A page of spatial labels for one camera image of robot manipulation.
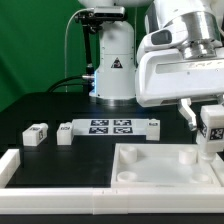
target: green backdrop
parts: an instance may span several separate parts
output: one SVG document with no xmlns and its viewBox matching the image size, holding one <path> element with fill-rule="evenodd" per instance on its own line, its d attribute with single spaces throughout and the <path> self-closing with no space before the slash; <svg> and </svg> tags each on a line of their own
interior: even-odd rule
<svg viewBox="0 0 224 224">
<path fill-rule="evenodd" d="M 0 111 L 22 95 L 46 91 L 64 78 L 65 29 L 69 18 L 80 8 L 78 0 L 0 1 Z M 144 7 L 128 9 L 129 22 L 134 27 L 137 18 L 137 45 L 145 34 L 145 11 Z M 97 67 L 97 36 L 91 36 L 91 44 Z M 72 24 L 68 49 L 68 75 L 82 74 L 85 51 L 81 24 Z"/>
</svg>

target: black cable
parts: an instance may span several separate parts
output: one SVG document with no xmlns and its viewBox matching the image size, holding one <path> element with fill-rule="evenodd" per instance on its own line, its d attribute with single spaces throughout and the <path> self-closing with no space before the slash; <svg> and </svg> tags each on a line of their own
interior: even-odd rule
<svg viewBox="0 0 224 224">
<path fill-rule="evenodd" d="M 62 79 L 62 80 L 56 82 L 55 84 L 53 84 L 50 88 L 48 88 L 48 90 L 46 92 L 52 92 L 52 89 L 54 90 L 54 88 L 56 86 L 60 85 L 61 83 L 68 82 L 68 81 L 75 80 L 75 79 L 82 79 L 82 76 L 71 76 L 71 77 Z"/>
<path fill-rule="evenodd" d="M 87 85 L 87 83 L 82 83 L 82 84 L 78 84 L 78 83 L 70 83 L 70 84 L 60 84 L 55 86 L 54 88 L 51 89 L 51 91 L 49 92 L 54 92 L 54 90 L 56 90 L 57 88 L 63 87 L 63 86 L 83 86 L 83 85 Z"/>
</svg>

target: warning label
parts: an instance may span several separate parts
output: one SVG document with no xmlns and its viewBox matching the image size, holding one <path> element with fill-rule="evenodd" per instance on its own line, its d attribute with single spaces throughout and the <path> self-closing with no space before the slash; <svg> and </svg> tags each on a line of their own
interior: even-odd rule
<svg viewBox="0 0 224 224">
<path fill-rule="evenodd" d="M 119 58 L 116 58 L 116 60 L 114 61 L 113 65 L 111 66 L 111 68 L 123 68 Z"/>
</svg>

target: black tabletop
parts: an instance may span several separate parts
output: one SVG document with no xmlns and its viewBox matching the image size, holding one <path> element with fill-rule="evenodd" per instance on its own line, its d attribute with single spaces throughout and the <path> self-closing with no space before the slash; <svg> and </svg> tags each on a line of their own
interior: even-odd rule
<svg viewBox="0 0 224 224">
<path fill-rule="evenodd" d="M 202 104 L 192 106 L 199 115 Z M 160 141 L 145 136 L 75 136 L 71 146 L 57 146 L 61 123 L 73 119 L 158 119 Z M 22 132 L 32 124 L 47 123 L 48 137 L 38 147 L 24 147 Z M 116 143 L 192 144 L 196 133 L 176 105 L 142 108 L 139 105 L 107 107 L 89 102 L 81 93 L 28 94 L 0 113 L 0 156 L 19 148 L 21 166 L 7 188 L 110 187 Z M 209 223 L 222 214 L 131 214 L 0 216 L 0 223 Z"/>
</svg>

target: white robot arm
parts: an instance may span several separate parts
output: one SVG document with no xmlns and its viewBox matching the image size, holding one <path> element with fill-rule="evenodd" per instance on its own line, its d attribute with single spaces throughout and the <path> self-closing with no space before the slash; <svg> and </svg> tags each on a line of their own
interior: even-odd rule
<svg viewBox="0 0 224 224">
<path fill-rule="evenodd" d="M 212 161 L 224 149 L 224 48 L 222 0 L 155 0 L 157 31 L 138 50 L 136 98 L 143 107 L 178 104 L 190 130 L 198 130 L 201 158 Z M 204 106 L 198 126 L 191 101 L 219 99 Z"/>
</svg>

